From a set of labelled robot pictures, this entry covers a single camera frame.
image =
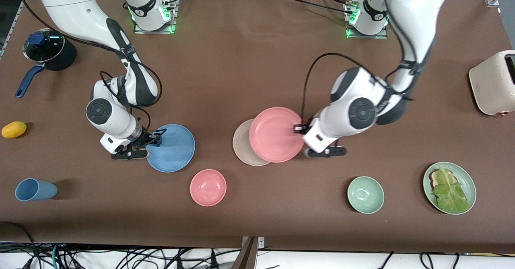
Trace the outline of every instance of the tabletop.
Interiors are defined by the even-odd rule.
[[[309,66],[322,53],[354,57],[384,76],[397,67],[399,44],[346,38],[341,12],[291,0],[182,0],[173,35],[129,33],[124,0],[97,0],[127,31],[140,58],[163,82],[162,99],[147,111],[152,128],[177,123],[197,148],[180,172],[162,173],[146,160],[114,161],[85,117],[99,71],[123,75],[112,53],[74,43],[77,59],[44,71],[27,94],[14,93],[33,65],[22,54],[26,37],[43,27],[23,9],[0,61],[2,125],[29,123],[20,139],[0,140],[0,219],[27,227],[41,242],[238,247],[241,236],[265,236],[274,249],[340,251],[507,252],[515,245],[513,115],[487,117],[476,108],[468,71],[510,49],[496,8],[484,0],[447,0],[436,46],[401,120],[340,139],[344,157],[245,165],[232,150],[239,124],[275,106],[300,113]],[[340,7],[330,0],[309,0]],[[28,4],[51,23],[39,0]],[[326,57],[311,74],[306,115],[329,104],[336,77],[353,65]],[[478,199],[451,216],[426,199],[422,176],[435,162],[462,166]],[[214,207],[196,205],[189,184],[212,168],[227,180]],[[377,179],[385,192],[379,212],[360,214],[346,199],[357,176]],[[16,185],[27,177],[51,181],[50,201],[21,203]],[[22,241],[15,230],[0,240]]]

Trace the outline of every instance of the green plate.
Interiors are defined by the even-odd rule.
[[[351,206],[363,214],[379,211],[385,202],[383,188],[375,179],[368,176],[353,179],[347,190],[347,197]]]
[[[431,179],[429,179],[429,176],[431,175],[431,172],[434,172],[435,170],[439,170],[440,168],[446,168],[453,172],[453,175],[456,177],[456,179],[461,183],[461,188],[463,189],[463,192],[465,193],[465,197],[467,197],[467,200],[469,201],[469,209],[465,212],[454,214],[445,212],[444,210],[440,209],[436,203],[436,196],[433,193],[433,188],[431,187]],[[438,210],[451,215],[461,215],[465,214],[466,212],[470,211],[474,204],[476,203],[476,185],[474,185],[474,181],[470,177],[470,175],[463,169],[461,166],[458,166],[454,163],[450,162],[437,162],[433,165],[431,165],[424,174],[424,179],[422,180],[422,186],[424,188],[425,195],[427,199],[434,205],[435,208]]]

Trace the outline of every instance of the black pot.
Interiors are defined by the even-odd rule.
[[[23,54],[36,65],[27,71],[16,90],[16,98],[25,95],[34,76],[48,69],[59,71],[70,67],[77,56],[77,50],[70,41],[56,31],[41,29],[30,34],[23,45]]]

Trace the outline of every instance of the blue cup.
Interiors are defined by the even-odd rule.
[[[53,198],[56,194],[57,187],[53,183],[39,179],[24,179],[14,192],[18,201],[40,201]]]

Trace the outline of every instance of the toaster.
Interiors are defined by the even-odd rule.
[[[515,51],[501,51],[469,72],[478,108],[486,115],[515,111]]]

